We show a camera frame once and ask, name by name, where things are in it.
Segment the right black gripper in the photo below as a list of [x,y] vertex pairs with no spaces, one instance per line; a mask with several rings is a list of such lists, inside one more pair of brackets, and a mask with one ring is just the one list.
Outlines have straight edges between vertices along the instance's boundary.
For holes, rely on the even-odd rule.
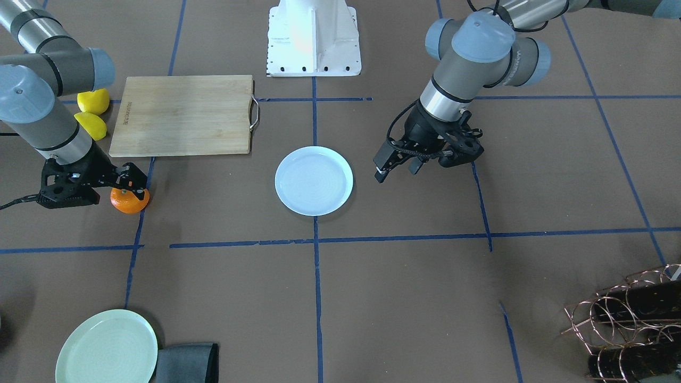
[[134,163],[113,165],[97,144],[75,163],[61,165],[56,159],[48,159],[42,169],[37,204],[47,209],[97,205],[98,187],[112,186],[112,201],[114,197],[132,196],[144,201],[147,196],[146,174]]

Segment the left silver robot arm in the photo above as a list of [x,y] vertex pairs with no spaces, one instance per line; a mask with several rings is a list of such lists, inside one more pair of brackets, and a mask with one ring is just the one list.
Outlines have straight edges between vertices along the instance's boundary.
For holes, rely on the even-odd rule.
[[403,136],[386,136],[373,162],[384,182],[402,163],[416,174],[424,163],[450,168],[484,152],[480,129],[469,126],[469,104],[482,89],[533,85],[547,74],[551,51],[529,37],[568,12],[597,8],[655,19],[678,19],[679,1],[496,1],[464,20],[438,19],[425,47],[438,60],[422,94],[405,110]]

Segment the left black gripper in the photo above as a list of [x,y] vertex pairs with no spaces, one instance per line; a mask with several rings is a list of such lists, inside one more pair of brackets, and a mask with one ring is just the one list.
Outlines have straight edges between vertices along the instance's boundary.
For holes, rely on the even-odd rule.
[[472,113],[467,109],[455,112],[453,121],[441,121],[431,116],[419,100],[409,104],[394,119],[396,123],[406,112],[404,135],[394,140],[394,147],[386,140],[377,151],[375,179],[379,184],[390,171],[412,159],[409,172],[418,174],[426,162],[436,160],[440,166],[450,168],[474,162],[484,152],[479,139],[481,129],[469,126]]

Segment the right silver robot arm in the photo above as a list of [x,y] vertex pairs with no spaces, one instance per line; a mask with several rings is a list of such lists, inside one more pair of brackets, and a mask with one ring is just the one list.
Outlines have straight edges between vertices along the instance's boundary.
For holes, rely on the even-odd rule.
[[2,209],[21,203],[47,209],[96,205],[98,187],[111,187],[112,204],[122,212],[145,209],[146,174],[134,163],[112,164],[60,100],[111,85],[112,59],[99,48],[82,47],[34,1],[2,1],[1,13],[2,27],[25,50],[2,57],[2,122],[45,158],[39,192]]

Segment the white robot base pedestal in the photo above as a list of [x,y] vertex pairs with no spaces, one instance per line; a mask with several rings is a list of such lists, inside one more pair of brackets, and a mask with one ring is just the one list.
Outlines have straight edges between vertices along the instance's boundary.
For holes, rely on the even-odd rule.
[[266,75],[358,76],[358,16],[345,1],[280,1],[268,14]]

